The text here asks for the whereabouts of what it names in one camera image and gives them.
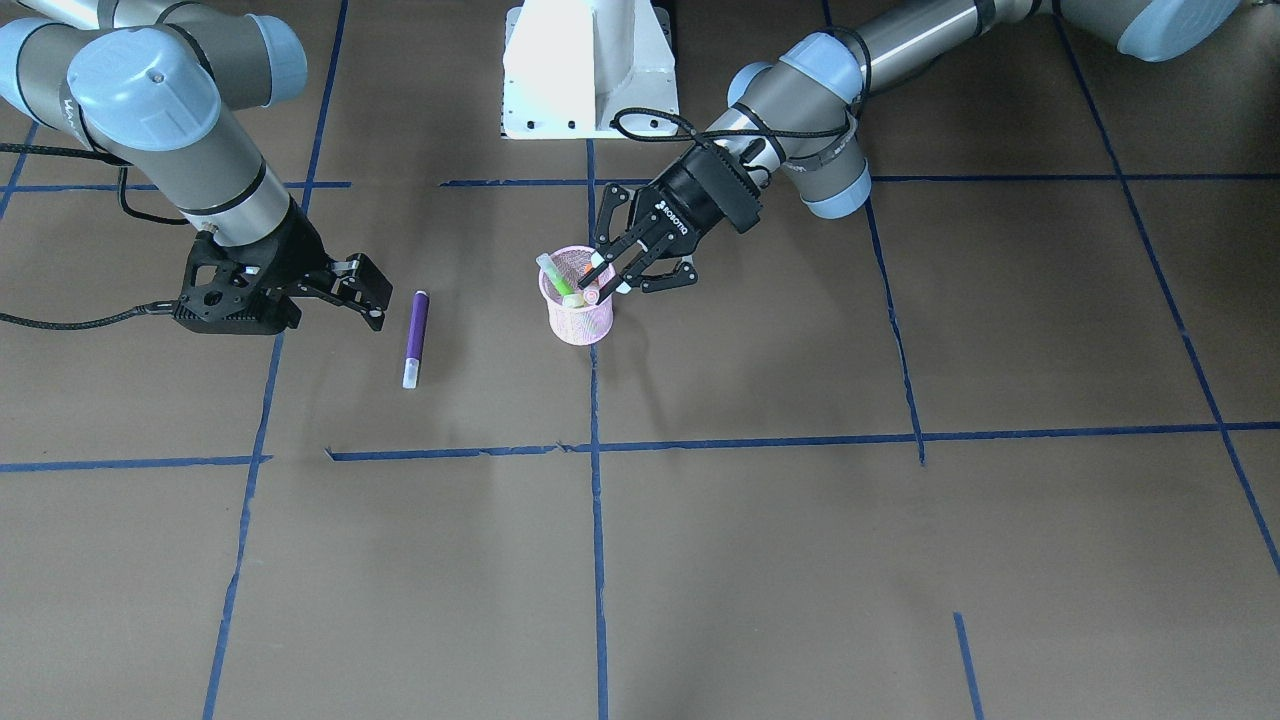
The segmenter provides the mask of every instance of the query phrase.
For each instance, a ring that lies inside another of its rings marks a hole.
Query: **white marker cap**
[[[417,357],[404,359],[404,382],[401,384],[404,389],[413,389],[417,387]]]

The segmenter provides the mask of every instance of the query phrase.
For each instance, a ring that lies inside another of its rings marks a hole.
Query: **marker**
[[[431,299],[425,290],[413,293],[413,310],[408,316],[408,341],[404,343],[404,389],[417,387],[417,366],[422,363],[422,340],[426,337],[426,309]]]
[[[547,279],[552,281],[552,284],[556,287],[556,292],[561,293],[561,297],[568,297],[570,295],[575,295],[577,292],[576,290],[573,290],[572,286],[568,284],[568,281],[564,279],[564,275],[561,274],[559,268],[556,266],[556,263],[552,260],[550,255],[545,252],[539,255],[538,266],[541,268],[543,273],[547,274]]]

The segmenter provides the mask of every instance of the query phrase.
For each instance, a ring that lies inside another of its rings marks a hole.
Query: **blue tape line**
[[[591,520],[595,552],[595,689],[599,720],[609,720],[609,650],[604,624],[604,518],[600,506],[599,355],[591,345]]]
[[[600,443],[600,452],[648,452],[655,450],[732,450],[742,447],[815,447],[827,445],[888,445],[900,442],[916,442],[916,437],[914,433],[897,433],[897,434],[878,434],[878,436],[605,442]]]
[[[1125,176],[1132,181],[1276,181],[1280,173],[1142,173]]]
[[[586,245],[595,247],[595,141],[586,141]]]
[[[320,118],[316,120],[316,138],[311,145],[311,163],[307,165],[307,181],[302,190],[302,213],[311,209],[311,191],[316,184],[316,169],[320,167],[320,146],[324,143],[324,128],[329,122],[329,100],[333,99],[333,82],[338,76],[338,55],[342,53],[342,36],[347,29],[347,1],[338,8],[338,31],[333,36],[333,51],[329,54],[329,74],[324,81],[324,97],[320,100]]]
[[[1231,432],[1280,430],[1280,421],[1228,423]],[[920,433],[888,433],[865,436],[812,436],[785,438],[726,438],[726,439],[676,439],[676,441],[637,441],[602,442],[600,452],[650,452],[662,450],[733,450],[749,447],[820,447],[838,445],[893,445],[918,442],[964,442],[991,439],[1037,439],[1071,437],[1123,437],[1123,436],[1162,436],[1183,433],[1216,433],[1213,423],[1193,423],[1180,425],[1121,425],[1097,428],[1042,428],[1014,430],[966,430]],[[591,443],[579,445],[526,445],[516,447],[465,447],[456,450],[388,450],[372,452],[333,452],[325,450],[329,457],[338,462],[360,462],[370,460],[417,460],[436,457],[480,457],[500,455],[545,455],[557,450],[562,452],[591,452]]]
[[[924,465],[924,436],[920,432],[920,414],[915,407],[915,392],[911,389],[911,372],[906,365],[906,347],[902,345],[902,331],[897,324],[897,310],[893,307],[893,291],[888,284],[888,269],[884,266],[884,250],[879,242],[879,228],[876,225],[876,209],[870,199],[867,200],[867,225],[872,231],[872,247],[876,250],[876,264],[879,265],[881,282],[884,283],[884,302],[888,306],[888,324],[893,328],[893,342],[897,343],[897,360],[902,366],[902,386],[906,388],[906,407],[911,413],[911,430],[915,433],[915,443],[920,454],[920,465]]]
[[[594,167],[591,167],[591,172],[593,173],[595,172]],[[453,179],[453,181],[442,182],[439,184],[439,187],[582,187],[585,184],[590,184],[591,182],[595,182],[595,183],[612,182],[612,183],[617,183],[617,184],[649,184],[650,182],[653,182],[653,178],[650,178],[650,179],[639,179],[639,178],[613,178],[613,179],[608,179],[608,178],[596,178],[596,179],[593,179],[593,178],[567,178],[567,179],[556,179],[556,178],[532,178],[532,179],[515,179],[515,178],[512,178],[512,179]]]
[[[209,673],[209,689],[205,692],[204,720],[212,720],[214,707],[218,702],[218,684],[223,676],[223,661],[227,657],[227,639],[232,630],[232,612],[236,609],[236,593],[239,591],[241,568],[244,565],[244,543],[248,539],[250,502],[257,492],[257,471],[262,466],[265,455],[262,447],[266,445],[266,425],[271,418],[271,400],[275,396],[275,378],[280,369],[280,352],[284,348],[284,333],[275,336],[275,345],[271,348],[271,365],[266,374],[266,389],[262,391],[262,418],[257,424],[257,436],[253,438],[253,456],[248,465],[248,479],[244,483],[244,501],[241,505],[239,536],[236,546],[236,570],[227,583],[227,597],[223,600],[223,619],[218,624],[218,644],[214,648],[214,666]]]
[[[1199,355],[1196,352],[1196,345],[1192,342],[1192,336],[1187,331],[1187,323],[1183,320],[1183,314],[1178,310],[1178,302],[1174,300],[1174,292],[1169,287],[1169,281],[1165,278],[1165,270],[1160,265],[1160,258],[1156,256],[1156,246],[1151,242],[1151,234],[1147,232],[1147,224],[1142,219],[1142,213],[1138,210],[1138,202],[1133,197],[1133,191],[1129,187],[1129,182],[1124,176],[1124,170],[1120,167],[1120,158],[1116,155],[1115,146],[1111,143],[1111,136],[1107,133],[1107,128],[1102,122],[1102,114],[1098,111],[1098,105],[1093,100],[1093,92],[1089,91],[1089,85],[1084,79],[1084,70],[1080,68],[1080,63],[1075,56],[1075,50],[1071,47],[1071,41],[1066,36],[1066,31],[1062,28],[1062,22],[1059,18],[1053,18],[1053,27],[1057,28],[1059,38],[1062,41],[1062,47],[1066,50],[1066,56],[1071,61],[1071,69],[1075,72],[1075,79],[1080,85],[1080,91],[1084,94],[1084,100],[1089,105],[1089,113],[1093,114],[1093,122],[1098,126],[1098,132],[1102,135],[1102,145],[1106,147],[1107,155],[1111,158],[1111,165],[1115,168],[1116,177],[1120,179],[1120,187],[1124,190],[1125,201],[1129,204],[1129,211],[1133,214],[1133,220],[1138,227],[1138,234],[1142,237],[1142,246],[1147,251],[1147,258],[1151,260],[1151,268],[1156,273],[1156,281],[1160,283],[1161,292],[1165,293],[1165,302],[1169,305],[1169,311],[1174,316],[1174,323],[1178,325],[1178,332],[1183,337],[1183,346],[1187,348],[1187,356],[1192,361],[1192,368],[1196,370],[1196,379],[1199,380],[1201,391],[1204,393],[1204,401],[1208,404],[1210,413],[1213,415],[1213,423],[1216,424],[1220,434],[1222,436],[1222,445],[1226,447],[1226,455],[1231,460],[1231,468],[1235,469],[1235,477],[1240,483],[1240,489],[1244,491],[1244,497],[1249,503],[1249,510],[1253,512],[1253,520],[1258,525],[1258,532],[1262,534],[1262,542],[1267,548],[1267,553],[1271,556],[1271,564],[1275,566],[1276,574],[1280,574],[1280,551],[1276,550],[1276,543],[1271,538],[1271,529],[1267,527],[1266,518],[1262,516],[1262,509],[1258,506],[1257,497],[1253,495],[1253,486],[1249,483],[1249,478],[1244,473],[1244,466],[1240,464],[1240,459],[1235,452],[1235,443],[1231,442],[1231,433],[1229,432],[1226,423],[1222,420],[1222,413],[1217,406],[1217,401],[1213,398],[1213,392],[1208,387],[1208,378],[1204,374],[1204,368],[1201,365]]]
[[[31,145],[36,140],[36,131],[40,129],[40,123],[32,120],[31,129],[27,131],[27,138],[23,145]],[[18,160],[13,164],[13,172],[9,173],[9,183],[4,187],[4,197],[0,197],[0,218],[9,210],[9,200],[13,197],[14,190],[18,187],[18,177],[22,176],[22,168],[27,164],[27,154],[19,152]]]
[[[1248,430],[1280,430],[1280,421],[1277,421],[1277,423],[1270,423],[1270,421],[1260,421],[1260,423],[1228,423],[1226,424],[1226,429],[1229,429],[1231,432],[1236,432],[1236,430],[1244,430],[1244,432],[1248,432]]]
[[[978,674],[973,670],[973,655],[969,652],[969,633],[964,629],[964,615],[954,612],[956,639],[960,641],[960,660],[964,661],[964,676],[969,683],[969,702],[973,703],[974,720],[986,720],[982,712],[982,696],[978,693]]]
[[[973,430],[956,433],[924,433],[928,442],[955,442],[970,439],[1036,439],[1052,437],[1117,437],[1117,436],[1162,436],[1181,433],[1216,433],[1212,423],[1184,425],[1130,425],[1112,428],[1047,428],[1037,430]]]
[[[127,184],[124,186],[129,191],[147,192],[159,190],[154,184]],[[291,190],[301,190],[307,187],[303,181],[300,182],[287,182],[284,187]],[[311,183],[311,187],[316,190],[347,190],[351,187],[351,181],[316,181]],[[13,188],[14,192],[67,192],[73,190],[86,190],[86,191],[102,191],[102,192],[115,192],[116,186],[114,184],[19,184]]]
[[[370,460],[434,460],[440,457],[503,457],[507,455],[547,455],[557,450],[573,452],[563,445],[524,445],[515,447],[458,447],[449,450],[387,450],[374,452],[334,452],[324,450],[334,462]]]
[[[872,182],[1115,182],[1115,176],[1007,174],[1007,176],[872,176]]]
[[[1280,173],[1147,173],[1124,176],[1132,181],[1181,181],[1181,182],[1213,182],[1213,181],[1277,181]],[[872,176],[872,182],[1116,182],[1120,179],[1115,174],[975,174],[975,176]],[[599,178],[598,183],[612,182],[622,186],[644,186],[653,182],[653,178]],[[531,178],[531,179],[452,179],[442,182],[439,187],[543,187],[543,186],[571,186],[586,184],[581,178]]]
[[[586,238],[595,246],[595,141],[586,141]],[[600,354],[591,343],[591,550],[595,556],[595,705],[609,720],[609,643],[604,624],[604,509],[600,505]]]
[[[316,167],[320,161],[320,147],[324,141],[325,118],[329,113],[329,99],[333,96],[333,82],[338,69],[338,53],[342,49],[342,35],[347,24],[347,3],[342,0],[338,9],[338,29],[334,33],[333,53],[329,56],[329,74],[325,78],[324,99],[320,101],[320,117],[316,120],[315,143],[311,146],[311,164],[307,169],[306,190],[302,195],[302,213],[311,205],[311,191],[315,187]],[[262,448],[266,445],[266,428],[271,419],[271,401],[275,396],[275,378],[280,370],[280,355],[284,350],[284,333],[275,336],[271,348],[271,365],[266,374],[266,389],[262,393],[262,419],[253,439],[253,461],[248,466],[248,480],[244,483],[244,505],[241,507],[239,541],[236,550],[236,571],[227,584],[227,597],[223,601],[223,619],[218,625],[218,644],[214,650],[214,666],[209,673],[209,689],[205,693],[204,720],[214,719],[218,703],[218,684],[223,675],[223,661],[227,657],[227,639],[230,634],[232,615],[236,610],[236,593],[239,589],[241,569],[244,564],[244,543],[248,539],[250,502],[257,492],[257,473],[262,466]]]
[[[493,179],[493,181],[456,179],[456,181],[442,182],[440,187],[545,187],[545,186],[553,186],[553,187],[563,187],[563,186],[581,187],[581,186],[584,186],[586,183],[588,183],[588,181],[585,181],[585,179],[549,179],[549,178],[541,178],[541,179]]]
[[[131,460],[63,460],[54,462],[0,462],[0,473],[60,473],[65,470],[120,470],[145,468],[195,468],[197,465],[248,465],[250,455],[221,457],[147,457]]]

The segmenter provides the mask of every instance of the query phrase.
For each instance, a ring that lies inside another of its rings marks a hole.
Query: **mesh cup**
[[[594,250],[590,247],[571,245],[552,252],[550,258],[556,268],[564,275],[564,279],[573,287],[577,287],[577,282],[586,274],[584,270],[586,270],[588,263],[591,261],[593,252]],[[604,283],[609,282],[611,278],[613,278],[612,266],[605,268],[595,282],[600,287],[604,287]],[[609,334],[609,328],[613,327],[612,295],[599,305],[564,307],[561,305],[561,295],[557,292],[556,286],[552,284],[547,273],[541,270],[538,270],[538,290],[543,291],[543,297],[547,299],[548,322],[556,337],[570,345],[591,345]]]

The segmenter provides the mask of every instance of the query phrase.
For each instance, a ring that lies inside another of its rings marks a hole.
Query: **green marker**
[[[561,297],[568,297],[571,295],[577,293],[577,291],[573,290],[571,284],[568,284],[568,281],[564,279],[564,275],[561,274],[559,268],[557,268],[556,263],[552,261],[550,255],[545,252],[539,255],[538,266],[541,268],[544,273],[547,273],[547,279],[552,281],[552,284],[556,286],[556,292],[559,292]]]

